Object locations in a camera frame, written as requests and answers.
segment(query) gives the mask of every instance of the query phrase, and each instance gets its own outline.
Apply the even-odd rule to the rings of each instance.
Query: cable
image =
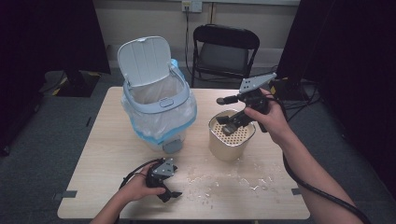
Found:
[[[186,39],[185,39],[185,45],[184,45],[184,57],[185,57],[185,61],[186,61],[186,67],[187,70],[189,71],[190,75],[191,75],[191,71],[189,68],[189,64],[187,61],[187,55],[189,54],[189,35],[190,35],[190,31],[189,31],[189,8],[188,7],[184,7],[185,11],[186,11]]]
[[[285,164],[285,169],[286,172],[288,172],[288,174],[290,175],[290,177],[299,185],[301,185],[302,187],[304,187],[305,189],[308,189],[311,192],[316,193],[317,195],[333,202],[336,203],[342,207],[344,207],[346,210],[348,210],[349,212],[351,212],[352,214],[354,214],[356,217],[358,217],[363,224],[371,224],[370,220],[368,219],[368,217],[366,215],[363,214],[363,212],[361,210],[359,210],[357,207],[353,206],[350,203],[347,203],[335,196],[332,196],[329,193],[326,193],[320,189],[317,189],[315,187],[313,187],[312,185],[304,182],[302,179],[300,179],[290,168],[288,160],[285,157],[285,154],[283,154],[283,163]]]
[[[213,23],[213,7],[215,6],[215,3],[212,2],[212,7],[210,8],[210,23]]]
[[[143,167],[145,167],[146,165],[149,165],[150,163],[156,162],[156,161],[160,161],[161,159],[155,159],[152,161],[147,161],[144,164],[141,164],[139,167],[137,167],[136,169],[134,169],[131,173],[129,173],[127,176],[125,176],[122,180],[122,183],[120,184],[120,188],[122,189],[122,187],[124,187],[126,185],[126,183],[128,183],[128,181],[136,174],[136,172],[140,169],[142,169]],[[120,215],[117,217],[116,221],[114,221],[114,224],[119,223],[120,221]]]
[[[315,103],[317,103],[317,102],[320,100],[320,98],[318,98],[316,101],[314,101],[314,102],[312,101],[312,100],[314,99],[314,97],[315,97],[315,94],[316,94],[317,90],[318,90],[318,85],[315,86],[314,92],[312,93],[311,97],[310,97],[310,98],[308,99],[308,101],[305,102],[303,105],[287,108],[287,110],[289,110],[289,109],[297,109],[297,108],[298,108],[298,110],[297,110],[293,115],[291,115],[291,116],[288,118],[288,122],[291,121],[291,119],[293,119],[293,118],[294,118],[298,113],[300,113],[304,108],[308,107],[309,105],[315,104]]]

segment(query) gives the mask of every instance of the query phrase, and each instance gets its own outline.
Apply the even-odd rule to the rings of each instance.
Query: cylindrical container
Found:
[[[252,122],[246,127],[240,127],[235,133],[227,136],[223,133],[224,124],[219,124],[216,117],[232,116],[236,110],[226,110],[209,121],[209,148],[212,154],[221,161],[234,161],[242,156],[248,140],[256,132]]]

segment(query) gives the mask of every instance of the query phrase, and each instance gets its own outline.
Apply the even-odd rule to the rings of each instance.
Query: forearm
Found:
[[[318,164],[304,144],[290,130],[278,144],[291,170],[304,182],[347,203],[354,204],[341,186]],[[305,203],[317,223],[361,223],[345,208],[299,186]]]
[[[126,204],[127,202],[123,200],[121,195],[116,193],[91,221],[91,224],[114,223]]]

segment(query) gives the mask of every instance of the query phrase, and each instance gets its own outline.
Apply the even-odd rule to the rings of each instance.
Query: trash can lid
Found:
[[[171,51],[163,37],[142,37],[120,47],[118,62],[131,87],[145,86],[169,76]]]

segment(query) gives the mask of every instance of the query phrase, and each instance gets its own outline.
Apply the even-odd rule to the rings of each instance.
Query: wooden table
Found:
[[[237,161],[216,159],[208,148],[208,122],[226,109],[244,104],[217,105],[216,99],[237,90],[192,89],[198,104],[196,121],[186,131],[183,148],[175,154],[156,152],[138,138],[120,98],[122,88],[108,90],[91,134],[82,151],[67,190],[75,198],[63,198],[60,218],[93,218],[118,190],[122,179],[153,159],[174,158],[178,167],[165,180],[172,191],[183,194],[163,203],[148,196],[129,203],[121,218],[129,219],[305,219],[309,212],[297,185],[286,173],[281,150],[268,133],[257,132]]]

